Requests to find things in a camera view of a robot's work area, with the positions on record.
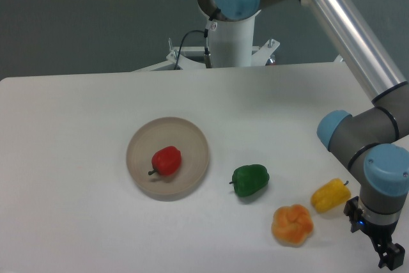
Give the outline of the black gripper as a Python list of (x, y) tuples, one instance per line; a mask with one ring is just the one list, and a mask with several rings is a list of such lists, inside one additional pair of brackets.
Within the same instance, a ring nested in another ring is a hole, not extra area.
[(403, 265), (405, 249), (392, 242), (392, 235), (399, 221), (399, 212), (381, 214), (374, 212), (361, 202), (358, 196), (348, 200), (344, 206), (344, 215), (349, 218), (350, 231), (361, 231), (367, 235), (378, 254), (380, 269), (397, 269)]

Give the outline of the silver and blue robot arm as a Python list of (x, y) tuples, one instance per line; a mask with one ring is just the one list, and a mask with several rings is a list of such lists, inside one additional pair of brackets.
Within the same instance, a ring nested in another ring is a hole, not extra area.
[[(241, 21), (283, 0), (198, 0), (211, 19)], [(316, 16), (373, 107), (357, 116), (333, 111), (318, 125), (324, 147), (360, 184), (346, 202), (352, 231), (365, 233), (379, 267), (402, 266), (405, 249), (392, 234), (408, 195), (408, 81), (351, 0), (299, 0)]]

